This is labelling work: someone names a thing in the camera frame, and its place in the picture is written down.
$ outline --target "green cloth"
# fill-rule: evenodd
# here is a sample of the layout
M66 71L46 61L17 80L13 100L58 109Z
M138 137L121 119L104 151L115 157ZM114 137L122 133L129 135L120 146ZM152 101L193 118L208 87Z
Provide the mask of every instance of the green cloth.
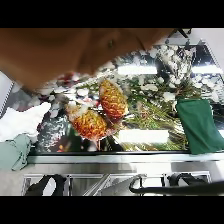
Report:
M192 154L224 150L224 138L215 126L208 100L180 99L176 108Z
M0 142L0 169L21 170L27 165L30 147L30 138L24 134L12 141Z

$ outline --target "crumpled white tissue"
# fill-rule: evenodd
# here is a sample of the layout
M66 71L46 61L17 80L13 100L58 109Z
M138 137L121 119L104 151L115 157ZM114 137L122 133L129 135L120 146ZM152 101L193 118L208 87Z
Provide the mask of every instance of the crumpled white tissue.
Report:
M0 142L13 140L19 134L35 138L38 135L37 126L50 108L51 104L47 102L24 112L7 108L6 113L0 119Z

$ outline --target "glass surface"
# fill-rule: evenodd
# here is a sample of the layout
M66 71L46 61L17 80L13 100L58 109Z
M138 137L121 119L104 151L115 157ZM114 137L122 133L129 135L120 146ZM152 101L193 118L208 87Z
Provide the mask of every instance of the glass surface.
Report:
M40 134L31 155L96 151L184 152L188 150L188 144L175 109L176 100L208 99L215 124L218 130L223 130L224 92L221 76L222 70L204 41L164 39L151 50L134 51L115 58L102 66L94 78L66 74L35 92L25 89L16 91L14 85L3 114L7 107L25 111L42 102L52 104L50 112L38 126ZM122 110L121 98L127 100L128 112L120 119L111 119L108 111L106 113L102 108L104 101L99 91L102 91L100 85L104 79L109 79L110 85L120 91L114 92L114 88L107 90L110 102L107 109L112 115L114 113L116 116L117 111ZM65 110L68 102L92 105L89 109L104 119L106 130L100 140L90 141L79 135L80 132L84 133L85 124L91 122L92 118L90 115L84 117L79 128L74 129ZM102 130L96 128L94 131L98 133Z

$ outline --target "white floor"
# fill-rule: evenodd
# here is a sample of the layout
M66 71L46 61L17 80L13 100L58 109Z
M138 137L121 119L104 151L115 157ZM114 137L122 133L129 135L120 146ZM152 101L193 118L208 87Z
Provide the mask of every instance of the white floor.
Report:
M193 28L191 38L203 38L209 43L216 59L224 70L224 28ZM151 163L151 164L30 164L17 172L0 171L0 195L20 195L24 174L68 173L150 173L170 171L209 170L213 181L224 179L224 162L207 163Z

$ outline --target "brown blurred object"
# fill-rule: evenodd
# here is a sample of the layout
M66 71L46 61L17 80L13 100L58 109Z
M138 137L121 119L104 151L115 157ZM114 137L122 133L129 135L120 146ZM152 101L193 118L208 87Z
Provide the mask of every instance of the brown blurred object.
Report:
M94 72L133 50L150 49L171 28L0 28L0 70L34 89L67 71Z

